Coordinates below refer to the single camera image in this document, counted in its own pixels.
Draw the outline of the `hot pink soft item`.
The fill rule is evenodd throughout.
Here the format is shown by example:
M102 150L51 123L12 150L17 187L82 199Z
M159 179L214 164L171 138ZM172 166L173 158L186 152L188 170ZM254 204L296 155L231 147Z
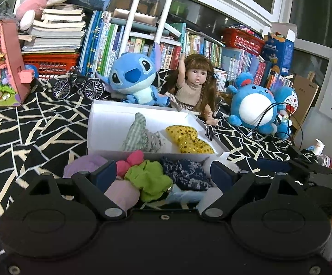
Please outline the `hot pink soft item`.
M117 176L123 178L131 167L140 165L143 161L143 151L133 151L126 160L119 160L116 162Z

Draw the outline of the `black white patterned cloth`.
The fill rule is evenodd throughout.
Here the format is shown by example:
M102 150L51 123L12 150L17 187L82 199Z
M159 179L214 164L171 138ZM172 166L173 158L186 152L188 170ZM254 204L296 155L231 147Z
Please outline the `black white patterned cloth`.
M69 101L56 101L49 88L55 83L34 81L35 93L20 107L0 107L0 213L38 175L40 169L63 176L64 166L86 154L87 124L91 102L72 95ZM231 151L228 161L243 170L257 167L256 159L288 159L288 142L261 138L247 142L243 127L222 122L218 137ZM0 244L0 274L9 274L3 266Z

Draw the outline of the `pink triangular dollhouse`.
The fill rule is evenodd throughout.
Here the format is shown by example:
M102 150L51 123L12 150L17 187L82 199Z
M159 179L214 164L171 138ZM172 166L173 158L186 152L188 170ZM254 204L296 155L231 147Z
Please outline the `pink triangular dollhouse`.
M0 107L22 105L33 78L34 71L23 62L15 21L0 20Z

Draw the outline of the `purple plush toy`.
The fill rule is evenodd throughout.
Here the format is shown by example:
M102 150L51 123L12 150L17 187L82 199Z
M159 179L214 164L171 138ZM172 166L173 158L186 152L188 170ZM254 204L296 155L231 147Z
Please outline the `purple plush toy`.
M65 166L63 178L70 178L80 171L94 172L107 162L108 160L100 155L85 155L79 157Z

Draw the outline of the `orange plastic basket left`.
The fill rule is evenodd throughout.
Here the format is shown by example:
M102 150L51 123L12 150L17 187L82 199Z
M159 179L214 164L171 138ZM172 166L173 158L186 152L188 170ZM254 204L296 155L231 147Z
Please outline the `orange plastic basket left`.
M35 71L35 78L52 78L66 74L76 66L80 53L24 53L25 65Z

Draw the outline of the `miniature metal bicycle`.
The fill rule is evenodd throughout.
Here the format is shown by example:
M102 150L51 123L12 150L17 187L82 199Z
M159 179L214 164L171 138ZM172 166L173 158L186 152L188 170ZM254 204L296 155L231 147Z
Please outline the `miniature metal bicycle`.
M52 95L57 100L67 99L71 94L94 101L102 99L105 84L100 78L92 77L92 73L82 74L77 66L72 66L66 78L61 78L52 87Z

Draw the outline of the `yellow sequin bow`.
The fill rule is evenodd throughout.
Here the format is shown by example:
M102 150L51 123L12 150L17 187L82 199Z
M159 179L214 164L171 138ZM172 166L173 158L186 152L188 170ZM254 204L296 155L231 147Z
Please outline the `yellow sequin bow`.
M213 154L214 150L205 141L199 139L195 128L184 125L172 125L165 129L167 136L178 146L180 153Z

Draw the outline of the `Doraemon plush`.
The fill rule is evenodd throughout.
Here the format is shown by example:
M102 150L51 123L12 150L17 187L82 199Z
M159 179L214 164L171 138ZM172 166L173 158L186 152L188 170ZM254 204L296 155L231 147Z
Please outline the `Doraemon plush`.
M277 117L275 124L277 131L275 136L280 140L287 139L291 132L292 121L290 117L296 112L299 106L299 98L295 90L288 86L282 86L273 92L277 105Z

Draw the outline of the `red basket on books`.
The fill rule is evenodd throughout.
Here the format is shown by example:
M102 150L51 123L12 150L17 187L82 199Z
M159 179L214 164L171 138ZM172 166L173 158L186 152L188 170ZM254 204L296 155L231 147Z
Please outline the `red basket on books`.
M222 31L222 38L227 47L240 48L254 55L260 55L265 45L265 41L254 34L232 27Z

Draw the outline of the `light blue fabric item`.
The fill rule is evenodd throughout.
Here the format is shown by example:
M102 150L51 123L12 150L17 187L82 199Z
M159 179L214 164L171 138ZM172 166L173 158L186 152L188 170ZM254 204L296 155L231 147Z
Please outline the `light blue fabric item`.
M171 187L165 202L167 204L179 203L179 204L189 204L189 203L199 203L206 196L206 193L209 191L184 191L180 189L176 184L173 184Z

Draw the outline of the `green fabric scrunchie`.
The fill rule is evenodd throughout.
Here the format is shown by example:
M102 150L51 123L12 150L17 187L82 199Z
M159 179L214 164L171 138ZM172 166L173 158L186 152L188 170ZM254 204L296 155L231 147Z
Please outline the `green fabric scrunchie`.
M139 191L142 202L156 201L173 185L173 180L163 173L158 161L145 160L128 169L124 178Z

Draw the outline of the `pink white plush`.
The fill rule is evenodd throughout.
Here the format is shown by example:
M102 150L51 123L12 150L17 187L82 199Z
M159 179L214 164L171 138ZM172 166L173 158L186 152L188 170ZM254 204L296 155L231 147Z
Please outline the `pink white plush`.
M39 19L45 8L50 8L67 0L25 0L18 6L16 18L20 31L28 30L35 19Z

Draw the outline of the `green gingham fabric item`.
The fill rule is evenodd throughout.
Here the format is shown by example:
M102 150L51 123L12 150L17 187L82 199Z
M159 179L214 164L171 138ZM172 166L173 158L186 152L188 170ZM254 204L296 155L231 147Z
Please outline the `green gingham fabric item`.
M135 114L126 138L122 143L122 151L141 150L147 153L157 153L163 145L160 132L151 132L147 128L146 118L139 112Z

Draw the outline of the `white ladder frame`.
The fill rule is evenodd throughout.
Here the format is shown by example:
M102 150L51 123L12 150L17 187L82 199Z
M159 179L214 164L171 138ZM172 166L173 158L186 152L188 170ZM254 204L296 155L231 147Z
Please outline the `white ladder frame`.
M137 22L143 23L143 24L148 24L148 25L152 25L152 26L158 26L156 29L156 34L154 37L154 42L157 44L160 44L161 41L161 37L163 34L163 29L165 27L165 23L167 20L167 16L170 10L170 6L173 0L166 0L162 13L161 13L161 17L158 19L155 16L151 16L148 14L137 14L137 9L138 9L138 5L140 0L133 0L132 2L132 6L130 8L130 11L128 13L127 16L127 22L124 28L124 33L123 33L123 38L120 44L120 49L119 49L119 57L126 52L126 46L127 46L127 42L128 42L128 38L130 37L130 31L132 30L133 27L133 22L134 19L137 19Z

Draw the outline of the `pale pink soft item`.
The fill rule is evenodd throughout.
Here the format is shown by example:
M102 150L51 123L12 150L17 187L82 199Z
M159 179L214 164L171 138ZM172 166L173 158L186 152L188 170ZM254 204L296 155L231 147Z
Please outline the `pale pink soft item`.
M104 195L119 208L128 211L139 201L140 191L130 181L116 179Z

